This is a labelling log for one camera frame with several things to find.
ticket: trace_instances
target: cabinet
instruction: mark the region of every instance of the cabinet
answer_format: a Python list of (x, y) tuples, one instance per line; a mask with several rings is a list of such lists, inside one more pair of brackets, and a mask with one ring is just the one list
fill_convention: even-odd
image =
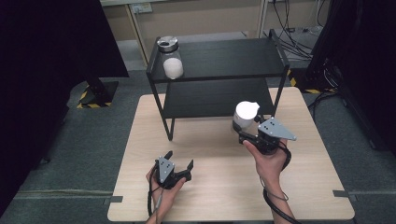
[[(156, 42), (146, 73), (169, 140), (175, 119), (232, 116), (241, 101), (257, 102), (260, 115), (275, 115), (290, 63), (274, 30), (267, 38), (179, 43), (184, 75), (177, 79), (165, 75)], [(268, 77), (280, 77), (274, 102)], [(167, 83), (163, 105), (160, 83)]]

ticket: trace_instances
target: gray carpet floor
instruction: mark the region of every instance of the gray carpet floor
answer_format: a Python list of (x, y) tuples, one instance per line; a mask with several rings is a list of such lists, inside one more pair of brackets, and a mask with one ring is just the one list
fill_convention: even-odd
[[(139, 97), (151, 91), (144, 71), (132, 71), (129, 78), (102, 80), (120, 82), (112, 105), (77, 109), (86, 84), (72, 90), (70, 110), (49, 152), (51, 161), (29, 174), (0, 223), (111, 223), (106, 217), (108, 199), (116, 184), (134, 112)], [(304, 99), (309, 105), (317, 96), (304, 94)], [(355, 222), (394, 223), (396, 159), (393, 154), (370, 148), (340, 97), (321, 102), (315, 119), (335, 169), (351, 195)]]

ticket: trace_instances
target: shelf top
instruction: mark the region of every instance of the shelf top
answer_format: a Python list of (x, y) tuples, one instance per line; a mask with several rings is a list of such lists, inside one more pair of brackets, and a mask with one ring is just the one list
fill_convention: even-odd
[(179, 52), (184, 75), (171, 80), (154, 45), (147, 70), (154, 82), (280, 77), (284, 73), (284, 64), (270, 38), (179, 43)]

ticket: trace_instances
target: wooden table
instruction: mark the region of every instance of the wooden table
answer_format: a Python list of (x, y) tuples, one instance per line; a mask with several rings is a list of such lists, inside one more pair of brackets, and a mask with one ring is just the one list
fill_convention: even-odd
[[(274, 99), (277, 89), (270, 92)], [(297, 136), (289, 141), (292, 159), (281, 175), (296, 218), (352, 219), (349, 199), (333, 195), (344, 188), (298, 89), (283, 90), (276, 118)], [(191, 159), (194, 168), (166, 221), (272, 220), (253, 157), (238, 143), (232, 118), (177, 119), (174, 139), (168, 141), (152, 95), (140, 98), (113, 193), (122, 202), (110, 204), (110, 220), (148, 218), (145, 175), (169, 150), (176, 172), (185, 170)]]

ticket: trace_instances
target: jar lid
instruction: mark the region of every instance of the jar lid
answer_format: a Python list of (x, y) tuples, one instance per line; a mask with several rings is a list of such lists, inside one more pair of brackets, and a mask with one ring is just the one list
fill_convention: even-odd
[(162, 53), (170, 53), (177, 50), (177, 38), (174, 36), (163, 36), (157, 41), (158, 49)]

